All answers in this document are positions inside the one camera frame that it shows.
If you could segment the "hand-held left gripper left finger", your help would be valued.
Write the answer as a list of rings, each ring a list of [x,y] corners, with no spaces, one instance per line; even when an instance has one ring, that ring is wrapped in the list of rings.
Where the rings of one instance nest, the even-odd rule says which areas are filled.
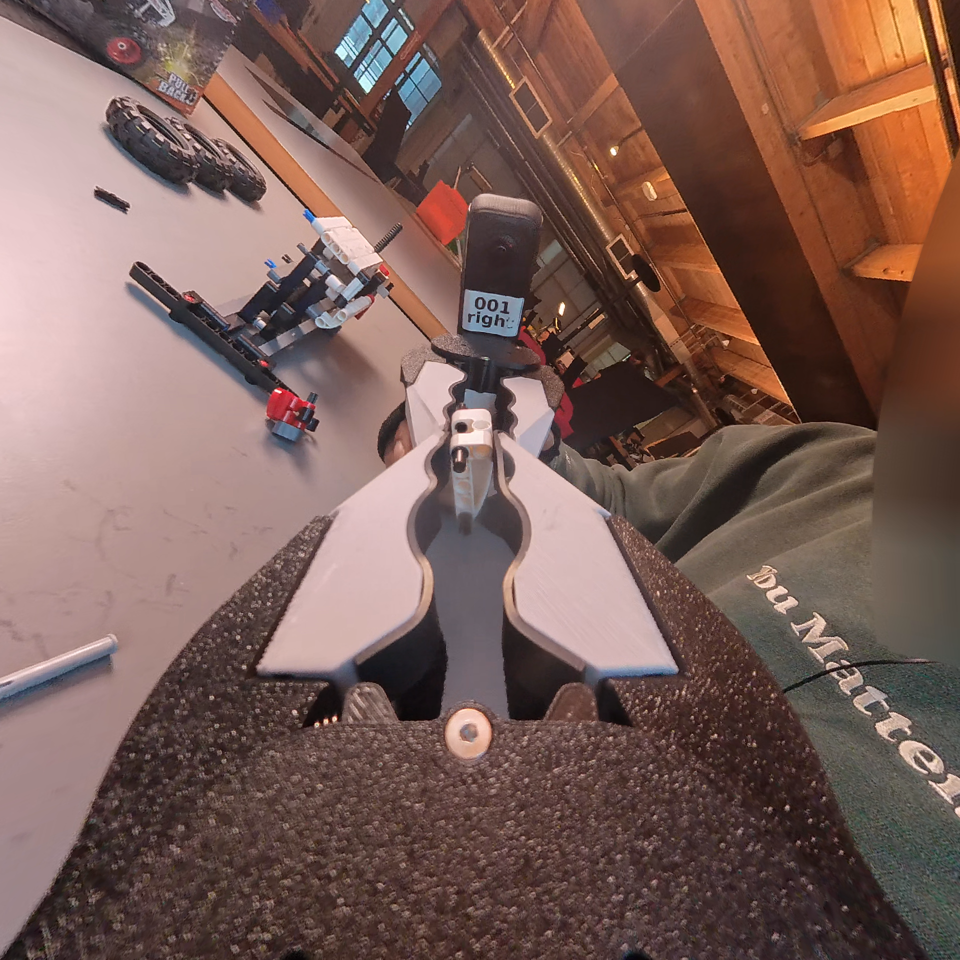
[[[424,365],[406,392],[414,449],[345,500],[258,662],[262,677],[410,689],[443,638],[426,558],[440,520],[435,456],[450,438],[457,368]]]

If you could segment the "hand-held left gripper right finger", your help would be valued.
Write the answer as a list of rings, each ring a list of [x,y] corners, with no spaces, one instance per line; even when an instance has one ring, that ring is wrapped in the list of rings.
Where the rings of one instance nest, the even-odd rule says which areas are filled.
[[[609,512],[539,459],[553,422],[542,381],[501,384],[508,426],[495,434],[492,529],[514,552],[503,581],[507,686],[676,674]]]

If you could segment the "red toy brick piece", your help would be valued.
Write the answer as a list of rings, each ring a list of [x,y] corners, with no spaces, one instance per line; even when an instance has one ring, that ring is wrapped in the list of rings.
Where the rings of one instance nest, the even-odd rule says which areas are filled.
[[[266,416],[271,424],[270,432],[283,440],[296,443],[306,435],[316,431],[319,421],[316,417],[318,393],[310,392],[306,398],[292,390],[277,388],[270,394]]]

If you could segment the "white toy brick piece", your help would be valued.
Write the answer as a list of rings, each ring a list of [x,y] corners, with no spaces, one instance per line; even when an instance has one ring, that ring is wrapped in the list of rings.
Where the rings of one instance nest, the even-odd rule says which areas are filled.
[[[450,485],[454,512],[462,534],[471,533],[474,520],[494,483],[494,436],[488,410],[461,409],[452,414]]]

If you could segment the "person's right forearm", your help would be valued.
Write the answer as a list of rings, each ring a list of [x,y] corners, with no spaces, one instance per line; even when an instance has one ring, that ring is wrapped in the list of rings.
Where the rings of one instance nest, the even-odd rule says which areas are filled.
[[[610,514],[626,519],[653,544],[661,542],[691,506],[710,462],[697,453],[629,470],[585,458],[566,444],[547,458],[555,473]]]

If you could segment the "grey desk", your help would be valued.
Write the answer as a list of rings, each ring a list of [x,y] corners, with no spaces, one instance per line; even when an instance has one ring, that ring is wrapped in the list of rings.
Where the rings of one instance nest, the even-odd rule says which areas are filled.
[[[382,471],[376,441],[423,342],[390,302],[279,366],[319,426],[171,321],[142,261],[215,306],[315,235],[270,171],[258,205],[144,170],[105,124],[126,78],[2,19],[2,674],[114,634],[110,661],[2,702],[2,948],[72,849],[119,742],[206,619]],[[124,213],[93,195],[130,203]]]

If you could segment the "person's right hand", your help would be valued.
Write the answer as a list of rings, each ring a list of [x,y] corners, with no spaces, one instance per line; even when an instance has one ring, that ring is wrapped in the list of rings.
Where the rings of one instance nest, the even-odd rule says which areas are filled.
[[[385,467],[401,459],[414,447],[406,419],[406,404],[402,402],[388,414],[379,428],[377,452]]]

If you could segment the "orange crate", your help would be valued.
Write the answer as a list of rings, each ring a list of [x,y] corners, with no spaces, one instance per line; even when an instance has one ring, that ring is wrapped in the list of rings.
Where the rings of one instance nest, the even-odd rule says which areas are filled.
[[[448,246],[465,229],[469,204],[445,182],[438,181],[415,213],[442,246]]]

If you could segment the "wooden-edged table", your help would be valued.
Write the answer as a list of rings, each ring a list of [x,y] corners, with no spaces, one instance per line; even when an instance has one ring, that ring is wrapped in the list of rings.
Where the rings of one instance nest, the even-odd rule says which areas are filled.
[[[452,255],[340,135],[235,49],[205,102],[314,214],[342,215],[371,242],[402,223],[385,251],[392,301],[430,338],[456,330],[460,269]]]

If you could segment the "toy vehicle chassis build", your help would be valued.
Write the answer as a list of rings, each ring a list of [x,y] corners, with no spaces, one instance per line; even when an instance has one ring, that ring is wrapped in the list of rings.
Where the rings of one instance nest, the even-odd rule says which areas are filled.
[[[194,291],[178,292],[142,262],[129,275],[249,384],[283,389],[274,373],[282,350],[316,330],[338,332],[377,297],[389,296],[393,284],[382,254],[403,229],[396,223],[372,244],[344,216],[317,217],[308,209],[303,216],[318,240],[298,245],[298,261],[287,255],[267,260],[266,282],[233,314],[221,314]]]

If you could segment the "large paned window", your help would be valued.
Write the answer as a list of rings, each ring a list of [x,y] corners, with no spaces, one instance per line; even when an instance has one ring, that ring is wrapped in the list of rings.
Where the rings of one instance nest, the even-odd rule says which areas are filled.
[[[414,22],[401,2],[371,1],[356,15],[334,54],[361,89],[370,93],[413,34]],[[414,53],[396,86],[411,113],[407,122],[411,126],[442,86],[438,59],[428,46],[424,52]]]

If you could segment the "green sweatshirt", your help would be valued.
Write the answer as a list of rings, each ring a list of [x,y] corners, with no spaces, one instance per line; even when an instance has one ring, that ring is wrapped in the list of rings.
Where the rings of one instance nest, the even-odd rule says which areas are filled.
[[[870,574],[875,434],[730,427],[698,453],[691,506],[655,545],[784,686],[832,664],[894,660]],[[958,671],[874,665],[789,695],[859,851],[934,958],[958,958]]]

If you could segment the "black toy tyre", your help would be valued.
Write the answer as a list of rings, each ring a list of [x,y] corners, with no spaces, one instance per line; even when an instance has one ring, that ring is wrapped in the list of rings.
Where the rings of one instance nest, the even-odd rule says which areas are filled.
[[[105,120],[117,142],[163,180],[174,185],[188,185],[196,180],[196,151],[170,121],[129,97],[112,99],[106,107]]]
[[[228,190],[233,181],[233,167],[224,151],[196,126],[173,117],[170,124],[194,152],[197,162],[195,183],[217,193]]]
[[[266,180],[258,168],[228,141],[214,138],[212,142],[225,159],[228,190],[247,203],[258,202],[267,191]]]

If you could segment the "silver pen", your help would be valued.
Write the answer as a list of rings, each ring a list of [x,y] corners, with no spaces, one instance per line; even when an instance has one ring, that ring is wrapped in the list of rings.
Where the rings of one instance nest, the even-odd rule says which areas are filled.
[[[111,657],[118,649],[115,634],[87,643],[74,650],[42,660],[1,677],[1,700],[38,688],[66,674]]]

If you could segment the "toy set cardboard box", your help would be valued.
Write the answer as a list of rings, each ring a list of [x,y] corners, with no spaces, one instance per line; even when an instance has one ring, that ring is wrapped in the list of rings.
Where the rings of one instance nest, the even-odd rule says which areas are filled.
[[[29,1],[109,66],[184,116],[203,99],[246,1]]]

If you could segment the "wooden wall shelf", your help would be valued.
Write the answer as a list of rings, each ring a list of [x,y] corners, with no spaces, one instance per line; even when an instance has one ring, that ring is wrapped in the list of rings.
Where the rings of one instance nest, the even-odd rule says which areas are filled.
[[[798,141],[822,138],[936,100],[932,68],[919,63],[839,94],[799,124],[796,136]]]
[[[888,282],[913,281],[923,244],[878,244],[854,259],[846,268],[853,276]]]

